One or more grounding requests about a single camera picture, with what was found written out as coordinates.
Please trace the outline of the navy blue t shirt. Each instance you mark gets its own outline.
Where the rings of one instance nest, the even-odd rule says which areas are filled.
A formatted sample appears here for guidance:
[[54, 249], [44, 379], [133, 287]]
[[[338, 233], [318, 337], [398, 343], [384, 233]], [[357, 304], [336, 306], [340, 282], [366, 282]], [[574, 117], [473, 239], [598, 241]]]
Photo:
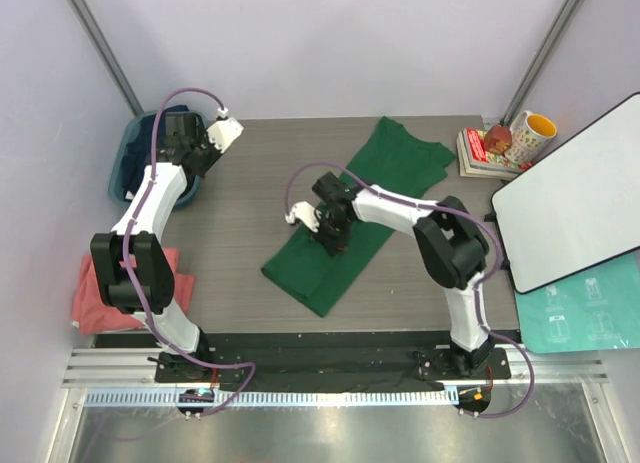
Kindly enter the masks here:
[[151, 112], [132, 122], [132, 127], [124, 135], [124, 153], [120, 162], [121, 192], [126, 200], [131, 200], [138, 191], [144, 169], [150, 161], [153, 125], [156, 113]]

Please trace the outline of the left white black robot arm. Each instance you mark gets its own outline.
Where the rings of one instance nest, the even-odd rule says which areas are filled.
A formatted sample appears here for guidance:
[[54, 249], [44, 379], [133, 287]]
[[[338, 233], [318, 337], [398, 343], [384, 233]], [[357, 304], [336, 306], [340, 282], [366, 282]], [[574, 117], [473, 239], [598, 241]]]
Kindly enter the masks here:
[[203, 330], [180, 307], [161, 240], [177, 201], [224, 154], [197, 112], [171, 111], [152, 130], [141, 184], [123, 217], [90, 242], [104, 306], [133, 318], [156, 338], [162, 382], [208, 379], [213, 358]]

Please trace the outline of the red small box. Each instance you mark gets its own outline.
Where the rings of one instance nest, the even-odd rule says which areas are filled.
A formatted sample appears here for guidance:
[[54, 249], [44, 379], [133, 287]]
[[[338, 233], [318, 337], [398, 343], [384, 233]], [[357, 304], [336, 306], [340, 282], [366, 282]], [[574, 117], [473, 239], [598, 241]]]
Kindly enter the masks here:
[[511, 130], [502, 125], [493, 125], [483, 138], [484, 150], [494, 155], [503, 155], [511, 145]]

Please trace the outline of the left aluminium frame post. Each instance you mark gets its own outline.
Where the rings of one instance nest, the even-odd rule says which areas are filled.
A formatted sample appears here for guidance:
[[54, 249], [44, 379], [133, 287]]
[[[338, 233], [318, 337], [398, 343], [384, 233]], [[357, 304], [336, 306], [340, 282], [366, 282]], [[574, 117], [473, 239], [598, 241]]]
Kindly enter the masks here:
[[129, 79], [86, 0], [67, 0], [117, 90], [134, 115], [144, 112]]

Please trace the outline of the teal folding board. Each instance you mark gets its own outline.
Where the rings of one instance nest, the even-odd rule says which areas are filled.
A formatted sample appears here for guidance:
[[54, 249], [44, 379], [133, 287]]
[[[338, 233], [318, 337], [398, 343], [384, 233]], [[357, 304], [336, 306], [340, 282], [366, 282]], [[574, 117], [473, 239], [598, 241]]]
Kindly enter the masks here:
[[524, 345], [538, 354], [637, 349], [639, 254], [515, 295]]

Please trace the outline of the aluminium rail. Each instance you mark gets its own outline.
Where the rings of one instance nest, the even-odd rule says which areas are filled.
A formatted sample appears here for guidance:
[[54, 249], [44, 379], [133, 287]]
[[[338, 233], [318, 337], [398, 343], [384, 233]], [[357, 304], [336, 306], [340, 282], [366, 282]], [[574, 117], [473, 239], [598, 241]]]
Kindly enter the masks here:
[[[134, 349], [75, 349], [65, 370], [64, 388], [151, 387], [154, 351]], [[537, 383], [606, 383], [607, 371], [595, 352], [539, 355], [529, 352]]]

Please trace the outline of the pink folded t shirt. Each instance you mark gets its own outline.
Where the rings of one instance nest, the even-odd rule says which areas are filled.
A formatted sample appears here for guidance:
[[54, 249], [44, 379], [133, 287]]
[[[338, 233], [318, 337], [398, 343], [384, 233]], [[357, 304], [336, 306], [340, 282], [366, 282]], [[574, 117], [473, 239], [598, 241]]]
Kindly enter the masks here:
[[[196, 284], [196, 277], [178, 271], [180, 250], [164, 248], [164, 255], [175, 278], [174, 297], [184, 313], [190, 307]], [[116, 331], [134, 330], [143, 324], [130, 315], [120, 313], [116, 308], [105, 306], [101, 300], [92, 257], [82, 258], [78, 283], [73, 297], [72, 324], [84, 336]]]

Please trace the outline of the right aluminium frame post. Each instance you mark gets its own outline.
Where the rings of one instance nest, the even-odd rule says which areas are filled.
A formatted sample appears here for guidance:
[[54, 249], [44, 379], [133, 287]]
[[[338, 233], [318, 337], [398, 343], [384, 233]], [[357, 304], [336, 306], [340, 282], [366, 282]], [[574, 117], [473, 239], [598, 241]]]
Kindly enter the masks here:
[[563, 0], [500, 118], [501, 124], [510, 124], [514, 120], [583, 2], [584, 0]]

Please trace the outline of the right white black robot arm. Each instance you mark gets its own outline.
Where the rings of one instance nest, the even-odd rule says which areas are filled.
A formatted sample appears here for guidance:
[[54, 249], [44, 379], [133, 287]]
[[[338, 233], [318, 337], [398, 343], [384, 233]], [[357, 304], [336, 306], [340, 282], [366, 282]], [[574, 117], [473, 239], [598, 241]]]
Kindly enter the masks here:
[[461, 201], [424, 201], [377, 185], [349, 185], [331, 172], [317, 180], [312, 191], [322, 205], [313, 210], [307, 227], [331, 256], [346, 250], [357, 223], [381, 225], [415, 240], [427, 274], [446, 297], [453, 369], [465, 378], [483, 371], [494, 346], [486, 328], [481, 282], [489, 245], [477, 225], [464, 217]]

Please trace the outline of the teal plastic basket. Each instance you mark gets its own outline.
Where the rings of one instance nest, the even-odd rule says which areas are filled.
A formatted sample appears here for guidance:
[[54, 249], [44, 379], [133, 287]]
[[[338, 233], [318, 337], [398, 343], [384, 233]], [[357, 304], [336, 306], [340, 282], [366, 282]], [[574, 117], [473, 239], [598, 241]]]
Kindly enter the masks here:
[[[111, 173], [111, 177], [110, 177], [110, 182], [108, 185], [108, 194], [110, 196], [110, 198], [121, 204], [124, 205], [124, 207], [128, 207], [129, 205], [129, 201], [130, 200], [126, 200], [123, 196], [122, 196], [122, 188], [121, 188], [121, 177], [119, 174], [119, 169], [120, 169], [120, 162], [121, 162], [121, 158], [123, 156], [124, 153], [124, 146], [125, 146], [125, 138], [124, 135], [126, 134], [126, 131], [129, 130], [132, 127], [132, 122], [136, 119], [136, 118], [140, 118], [141, 116], [144, 116], [145, 114], [149, 114], [151, 112], [147, 112], [144, 113], [142, 115], [139, 115], [137, 117], [134, 117], [126, 126], [126, 129], [124, 130], [122, 139], [121, 139], [121, 143], [114, 161], [114, 165], [113, 165], [113, 169], [112, 169], [112, 173]], [[193, 112], [192, 110], [189, 109], [189, 107], [187, 105], [175, 105], [175, 106], [171, 106], [168, 109], [166, 109], [163, 112], [163, 115], [161, 117], [160, 120], [160, 124], [159, 124], [159, 129], [158, 129], [158, 142], [157, 142], [157, 149], [164, 149], [165, 145], [165, 137], [166, 137], [166, 124], [165, 124], [165, 119], [166, 119], [166, 115], [170, 114], [170, 113], [184, 113], [184, 112]], [[181, 209], [183, 207], [186, 207], [187, 205], [189, 205], [192, 200], [195, 198], [195, 195], [200, 187], [201, 184], [201, 179], [199, 177], [189, 177], [187, 176], [187, 188], [186, 190], [181, 194], [181, 196], [178, 198], [178, 200], [176, 201], [174, 207], [175, 209]]]

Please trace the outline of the green t shirt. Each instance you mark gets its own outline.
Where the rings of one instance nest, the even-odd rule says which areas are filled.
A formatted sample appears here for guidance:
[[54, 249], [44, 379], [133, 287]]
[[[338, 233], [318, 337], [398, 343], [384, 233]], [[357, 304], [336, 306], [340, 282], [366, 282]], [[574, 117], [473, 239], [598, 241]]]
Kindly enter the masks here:
[[[347, 169], [370, 184], [417, 198], [444, 180], [447, 167], [455, 160], [454, 152], [443, 144], [422, 141], [401, 123], [383, 117]], [[356, 223], [347, 250], [330, 256], [308, 230], [300, 228], [261, 271], [289, 296], [324, 317], [392, 234], [381, 225]]]

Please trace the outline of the aluminium frame post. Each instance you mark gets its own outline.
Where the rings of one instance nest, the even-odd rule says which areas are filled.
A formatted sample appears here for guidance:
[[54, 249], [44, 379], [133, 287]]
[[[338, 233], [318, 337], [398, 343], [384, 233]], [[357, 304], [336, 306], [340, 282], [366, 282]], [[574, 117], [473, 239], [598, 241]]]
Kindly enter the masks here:
[[584, 0], [563, 0], [500, 118], [501, 124], [510, 124], [514, 120], [583, 2]]
[[129, 79], [86, 0], [67, 0], [117, 90], [134, 115], [144, 112]]

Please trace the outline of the white board black rim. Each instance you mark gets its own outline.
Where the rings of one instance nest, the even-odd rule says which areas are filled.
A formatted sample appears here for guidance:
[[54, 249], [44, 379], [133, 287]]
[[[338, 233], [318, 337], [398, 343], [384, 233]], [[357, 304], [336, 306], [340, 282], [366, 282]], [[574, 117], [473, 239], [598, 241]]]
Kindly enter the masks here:
[[639, 247], [639, 96], [632, 94], [491, 197], [516, 292]]

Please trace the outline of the white mug yellow inside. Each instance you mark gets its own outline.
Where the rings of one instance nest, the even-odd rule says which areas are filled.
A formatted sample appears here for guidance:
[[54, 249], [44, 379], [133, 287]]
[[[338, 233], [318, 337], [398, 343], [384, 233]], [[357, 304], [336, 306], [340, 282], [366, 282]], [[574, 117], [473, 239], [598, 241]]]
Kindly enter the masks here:
[[504, 156], [517, 165], [531, 162], [557, 135], [556, 125], [551, 120], [527, 110], [522, 111], [512, 121], [509, 130], [512, 143]]

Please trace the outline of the stack of books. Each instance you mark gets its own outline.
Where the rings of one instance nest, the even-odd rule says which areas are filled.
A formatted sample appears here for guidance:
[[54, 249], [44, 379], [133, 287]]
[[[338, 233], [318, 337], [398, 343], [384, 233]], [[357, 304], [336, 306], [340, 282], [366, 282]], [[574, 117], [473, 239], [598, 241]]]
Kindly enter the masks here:
[[464, 128], [458, 133], [456, 144], [462, 177], [510, 181], [533, 166], [532, 163], [517, 165], [503, 155], [486, 152], [485, 135], [485, 130], [474, 128]]

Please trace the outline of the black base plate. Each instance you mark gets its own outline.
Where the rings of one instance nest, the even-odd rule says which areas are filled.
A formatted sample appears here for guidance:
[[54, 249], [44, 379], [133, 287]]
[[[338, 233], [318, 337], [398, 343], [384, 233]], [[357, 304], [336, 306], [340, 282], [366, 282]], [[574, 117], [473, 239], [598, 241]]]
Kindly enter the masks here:
[[434, 389], [453, 381], [492, 382], [512, 376], [499, 343], [471, 361], [445, 331], [209, 333], [205, 369], [171, 355], [148, 334], [100, 335], [94, 346], [128, 365], [147, 366], [157, 383], [214, 382], [231, 390], [373, 393]]

